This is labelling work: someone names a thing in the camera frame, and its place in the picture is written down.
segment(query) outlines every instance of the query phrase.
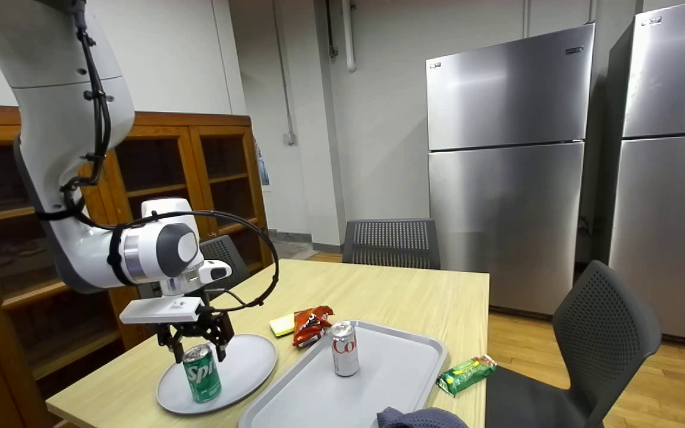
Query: office chair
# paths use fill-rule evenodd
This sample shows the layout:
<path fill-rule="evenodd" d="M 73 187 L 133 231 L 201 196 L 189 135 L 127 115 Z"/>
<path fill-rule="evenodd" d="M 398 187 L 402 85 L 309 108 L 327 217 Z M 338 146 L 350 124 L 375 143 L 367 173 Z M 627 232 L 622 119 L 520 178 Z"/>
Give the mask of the office chair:
<path fill-rule="evenodd" d="M 602 426 L 612 404 L 661 343 L 652 310 L 600 262 L 591 262 L 558 305 L 555 332 L 570 388 L 558 391 L 497 368 L 487 377 L 487 428 Z"/>
<path fill-rule="evenodd" d="M 228 236 L 217 236 L 212 241 L 201 242 L 201 251 L 204 259 L 221 259 L 231 266 L 228 278 L 221 278 L 204 288 L 206 300 L 249 278 L 249 268 Z"/>
<path fill-rule="evenodd" d="M 431 219 L 348 222 L 342 262 L 440 268 L 436 222 Z"/>

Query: stainless steel refrigerator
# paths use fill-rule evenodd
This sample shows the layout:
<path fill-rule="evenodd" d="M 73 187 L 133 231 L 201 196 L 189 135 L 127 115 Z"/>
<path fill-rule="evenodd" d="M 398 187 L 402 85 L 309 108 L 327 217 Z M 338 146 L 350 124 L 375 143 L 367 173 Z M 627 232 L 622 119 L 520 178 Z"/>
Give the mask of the stainless steel refrigerator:
<path fill-rule="evenodd" d="M 685 338 L 685 5 L 638 15 L 608 59 L 616 197 L 608 264 Z"/>
<path fill-rule="evenodd" d="M 425 61 L 442 268 L 490 305 L 551 313 L 574 282 L 594 27 Z"/>

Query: wooden table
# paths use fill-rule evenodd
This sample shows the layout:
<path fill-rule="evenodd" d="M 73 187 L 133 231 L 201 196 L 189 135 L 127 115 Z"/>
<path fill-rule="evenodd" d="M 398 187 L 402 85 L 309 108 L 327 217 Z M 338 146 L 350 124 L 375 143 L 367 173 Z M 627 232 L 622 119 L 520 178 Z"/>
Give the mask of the wooden table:
<path fill-rule="evenodd" d="M 249 300 L 264 289 L 268 278 L 271 266 L 245 280 L 236 292 Z M 239 332 L 271 338 L 271 318 L 294 310 L 330 305 L 336 318 L 360 318 L 440 339 L 450 352 L 447 367 L 451 367 L 485 352 L 487 282 L 485 274 L 284 259 L 275 292 L 264 306 L 234 313 L 234 325 Z M 225 300 L 231 298 L 220 298 L 214 306 L 231 305 Z M 279 363 L 262 391 L 302 356 L 291 338 L 271 338 L 271 343 L 279 352 Z M 174 415 L 154 401 L 157 382 L 171 363 L 171 352 L 149 338 L 51 396 L 48 407 L 76 426 L 239 426 L 240 414 L 262 392 L 256 391 L 223 412 Z M 468 426 L 482 426 L 485 386 L 474 386 L 459 396 L 432 388 L 425 407 L 440 407 L 459 414 Z"/>

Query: wooden floor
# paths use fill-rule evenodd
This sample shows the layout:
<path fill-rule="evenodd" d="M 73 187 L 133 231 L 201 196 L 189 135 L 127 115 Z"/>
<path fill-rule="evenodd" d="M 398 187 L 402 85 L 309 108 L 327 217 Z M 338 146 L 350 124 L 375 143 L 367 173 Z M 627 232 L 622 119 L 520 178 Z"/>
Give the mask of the wooden floor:
<path fill-rule="evenodd" d="M 340 262 L 340 255 L 316 255 L 315 259 Z M 569 386 L 549 322 L 490 313 L 487 355 L 530 377 Z M 685 428 L 685 345 L 661 345 L 608 412 L 604 426 Z"/>

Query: round white plate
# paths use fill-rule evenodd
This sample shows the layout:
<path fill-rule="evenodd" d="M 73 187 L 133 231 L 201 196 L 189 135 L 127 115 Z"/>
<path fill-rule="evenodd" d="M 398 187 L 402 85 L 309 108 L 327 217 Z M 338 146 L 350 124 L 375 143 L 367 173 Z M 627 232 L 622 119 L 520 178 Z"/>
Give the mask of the round white plate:
<path fill-rule="evenodd" d="M 206 414 L 236 404 L 271 375 L 275 350 L 267 338 L 236 335 L 225 345 L 225 358 L 217 367 L 221 395 L 212 401 L 196 401 L 180 363 L 174 363 L 157 386 L 157 404 L 171 414 Z"/>

